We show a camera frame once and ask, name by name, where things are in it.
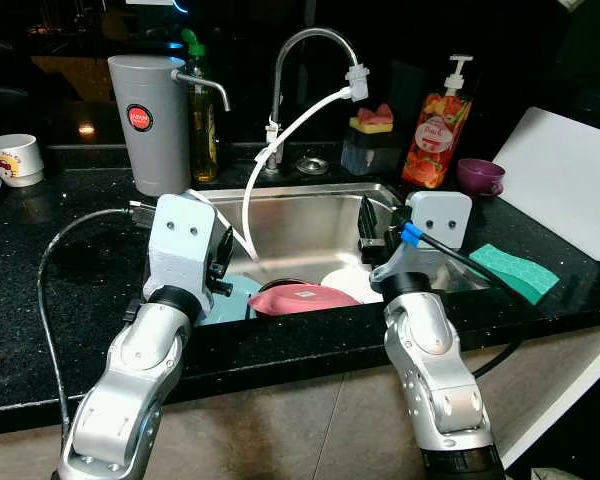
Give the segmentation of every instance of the dish soap bottle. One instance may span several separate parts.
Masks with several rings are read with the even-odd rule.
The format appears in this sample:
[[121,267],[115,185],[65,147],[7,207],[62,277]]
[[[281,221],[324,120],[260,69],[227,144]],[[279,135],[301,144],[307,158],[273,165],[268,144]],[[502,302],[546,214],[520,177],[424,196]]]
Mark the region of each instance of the dish soap bottle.
[[[189,45],[189,59],[185,65],[188,75],[205,78],[205,46],[198,41],[196,34],[189,29],[182,30],[182,39]],[[189,86],[189,106],[191,120],[191,172],[198,182],[209,182],[218,174],[216,153],[216,126],[213,114],[211,92],[203,85]]]
[[425,99],[402,170],[403,181],[426,188],[442,184],[471,109],[471,99],[458,90],[464,84],[462,66],[473,57],[452,55],[449,59],[458,62],[456,71],[445,80],[444,95],[434,92]]

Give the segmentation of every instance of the orange soap bottle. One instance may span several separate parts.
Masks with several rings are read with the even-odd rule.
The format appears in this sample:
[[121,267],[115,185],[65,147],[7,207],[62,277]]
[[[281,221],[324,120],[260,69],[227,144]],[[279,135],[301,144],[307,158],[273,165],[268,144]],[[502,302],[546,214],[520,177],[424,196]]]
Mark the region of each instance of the orange soap bottle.
[[444,94],[431,93],[425,99],[402,170],[403,181],[426,188],[442,184],[471,109],[471,99],[458,90],[464,84],[462,66],[473,57],[452,55],[449,59],[458,62],[456,71],[445,80]]

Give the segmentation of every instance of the green bottle cap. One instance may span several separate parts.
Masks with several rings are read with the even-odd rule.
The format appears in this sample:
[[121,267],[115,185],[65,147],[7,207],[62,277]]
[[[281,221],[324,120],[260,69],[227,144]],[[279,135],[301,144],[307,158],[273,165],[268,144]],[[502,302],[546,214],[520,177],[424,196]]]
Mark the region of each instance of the green bottle cap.
[[198,37],[193,33],[193,30],[184,28],[182,30],[182,39],[189,45],[189,55],[204,57],[206,53],[204,45],[198,41]]

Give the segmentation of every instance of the purple cup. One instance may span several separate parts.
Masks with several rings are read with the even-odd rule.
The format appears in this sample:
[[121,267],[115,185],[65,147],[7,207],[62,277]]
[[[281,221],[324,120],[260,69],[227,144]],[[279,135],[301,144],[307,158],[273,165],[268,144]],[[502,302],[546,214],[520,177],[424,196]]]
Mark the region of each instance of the purple cup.
[[504,168],[487,160],[462,158],[458,162],[456,178],[460,190],[470,197],[495,197],[502,193]]

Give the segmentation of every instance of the faucet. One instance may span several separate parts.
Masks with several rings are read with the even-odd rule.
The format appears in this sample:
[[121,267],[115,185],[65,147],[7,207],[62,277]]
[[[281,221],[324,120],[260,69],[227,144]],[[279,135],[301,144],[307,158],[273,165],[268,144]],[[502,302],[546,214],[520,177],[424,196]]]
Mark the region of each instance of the faucet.
[[[364,74],[363,76],[365,77],[364,95],[360,96],[359,98],[352,98],[352,100],[357,101],[357,100],[361,100],[362,98],[367,97],[366,75],[369,73],[369,71],[366,70],[362,66],[362,64],[358,63],[358,57],[356,56],[356,53],[353,51],[353,47],[351,46],[351,44],[342,35],[340,35],[335,30],[331,30],[330,28],[311,27],[311,28],[306,28],[304,30],[300,30],[298,33],[296,33],[295,35],[292,35],[286,42],[284,42],[284,44],[282,45],[282,48],[280,49],[280,52],[278,53],[278,58],[276,60],[276,67],[275,67],[274,84],[273,84],[273,106],[271,108],[271,116],[269,117],[269,124],[266,127],[267,143],[273,142],[278,137],[278,133],[281,130],[280,124],[278,123],[278,119],[280,116],[280,96],[281,96],[280,84],[282,82],[282,64],[284,62],[284,59],[287,56],[287,53],[289,53],[289,50],[291,50],[296,43],[300,42],[301,40],[304,40],[305,38],[309,38],[309,37],[330,38],[331,40],[333,40],[334,42],[336,42],[338,45],[340,45],[343,48],[343,50],[349,57],[349,62],[351,63],[351,68],[349,69],[349,74],[347,74],[347,79],[350,82],[352,82],[352,84],[353,84],[354,81],[356,81],[358,78],[360,78],[360,72],[362,72]],[[267,172],[275,173],[278,171],[278,165],[280,164],[280,162],[282,162],[282,147],[283,147],[283,145],[280,145],[278,147],[278,149],[276,150],[276,152],[267,159],[267,165],[266,165]]]
[[193,77],[191,75],[187,75],[186,73],[182,73],[177,68],[171,70],[171,79],[175,82],[187,82],[187,83],[197,83],[198,85],[203,85],[205,87],[211,87],[218,90],[220,96],[222,97],[222,103],[224,104],[224,111],[231,111],[231,104],[229,103],[229,96],[227,95],[227,91],[225,88],[220,85],[218,82],[212,82],[211,80],[205,80],[200,77]]

